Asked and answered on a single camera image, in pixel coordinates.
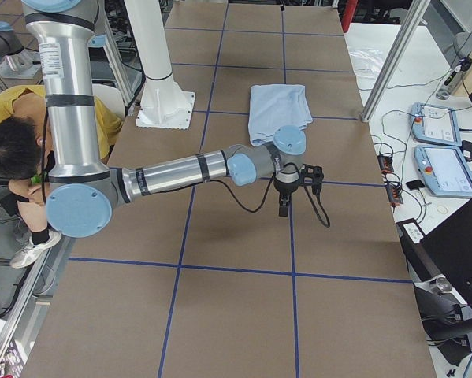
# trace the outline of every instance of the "light blue towel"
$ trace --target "light blue towel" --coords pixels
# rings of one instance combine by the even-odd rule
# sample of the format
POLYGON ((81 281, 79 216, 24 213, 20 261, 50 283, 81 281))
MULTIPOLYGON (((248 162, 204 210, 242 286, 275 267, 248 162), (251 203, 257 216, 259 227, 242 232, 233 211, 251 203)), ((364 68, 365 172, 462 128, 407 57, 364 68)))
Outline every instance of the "light blue towel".
POLYGON ((270 84, 251 87, 248 131, 253 146, 273 140, 282 126, 303 130, 313 121, 303 85, 270 84))

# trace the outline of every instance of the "white table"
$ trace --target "white table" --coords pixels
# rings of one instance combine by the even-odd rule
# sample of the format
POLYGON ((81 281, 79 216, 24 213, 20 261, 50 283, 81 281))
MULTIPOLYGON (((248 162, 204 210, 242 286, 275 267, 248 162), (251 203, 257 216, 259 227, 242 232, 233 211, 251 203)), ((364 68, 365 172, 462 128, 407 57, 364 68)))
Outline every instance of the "white table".
MULTIPOLYGON (((345 39, 350 51, 373 49, 381 51, 383 57, 386 57, 398 31, 399 26, 395 25, 352 24, 349 32, 345 35, 345 39)), ((420 26, 407 47, 388 87, 428 83, 430 80, 442 77, 448 71, 448 68, 448 63, 444 59, 443 54, 440 52, 428 29, 425 26, 420 26)), ((421 178, 418 168, 414 163, 414 147, 418 143, 413 140, 412 136, 409 138, 411 122, 407 114, 410 112, 411 106, 415 102, 425 102, 454 109, 469 108, 457 112, 456 116, 460 128, 472 129, 471 101, 469 98, 453 96, 445 101, 438 100, 435 97, 435 91, 441 81, 443 80, 436 80, 425 86, 387 89, 370 120, 371 133, 372 135, 376 135, 376 137, 374 137, 375 143, 379 142, 379 138, 381 138, 382 142, 391 145, 394 151, 401 151, 404 148, 402 143, 384 135, 383 124, 381 123, 382 117, 384 117, 384 126, 387 134, 404 141, 408 140, 405 158, 403 159, 404 154, 396 154, 393 157, 394 169, 403 183, 421 178)), ((357 83, 362 102, 365 105, 375 80, 357 76, 357 83)), ((472 132, 463 132, 461 136, 462 139, 472 142, 472 132)), ((389 148, 383 146, 381 152, 389 152, 389 148)), ((422 193, 428 205, 426 206, 426 217, 421 222, 420 226, 426 233, 434 229, 467 201, 467 199, 462 198, 435 197, 427 188, 422 189, 422 193)), ((416 218, 419 215, 420 206, 410 195, 403 193, 403 200, 404 204, 397 206, 395 209, 395 222, 408 218, 416 218)), ((456 369, 455 376, 462 376, 468 357, 464 358, 460 367, 457 368, 456 366, 449 365, 437 348, 431 347, 430 353, 432 354, 438 377, 445 376, 449 369, 456 369)))

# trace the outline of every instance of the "yellow shirt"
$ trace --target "yellow shirt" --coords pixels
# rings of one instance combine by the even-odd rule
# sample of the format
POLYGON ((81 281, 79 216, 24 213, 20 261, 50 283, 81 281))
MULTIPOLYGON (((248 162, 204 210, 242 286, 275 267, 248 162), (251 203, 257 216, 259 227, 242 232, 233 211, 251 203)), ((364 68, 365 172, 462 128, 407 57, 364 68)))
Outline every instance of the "yellow shirt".
MULTIPOLYGON (((13 102, 26 91, 45 97, 43 85, 17 85, 0 93, 0 123, 13 115, 13 102)), ((122 127, 122 120, 118 118, 102 103, 95 98, 95 120, 97 124, 97 137, 99 153, 104 158, 110 152, 110 146, 117 141, 118 133, 122 127)))

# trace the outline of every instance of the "black monitor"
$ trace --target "black monitor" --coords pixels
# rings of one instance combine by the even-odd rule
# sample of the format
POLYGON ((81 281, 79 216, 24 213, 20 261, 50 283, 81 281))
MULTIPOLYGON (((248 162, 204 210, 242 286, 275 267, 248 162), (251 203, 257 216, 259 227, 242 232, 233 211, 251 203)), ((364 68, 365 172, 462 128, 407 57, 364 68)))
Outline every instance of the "black monitor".
POLYGON ((426 235, 421 244, 472 307, 472 198, 426 235))

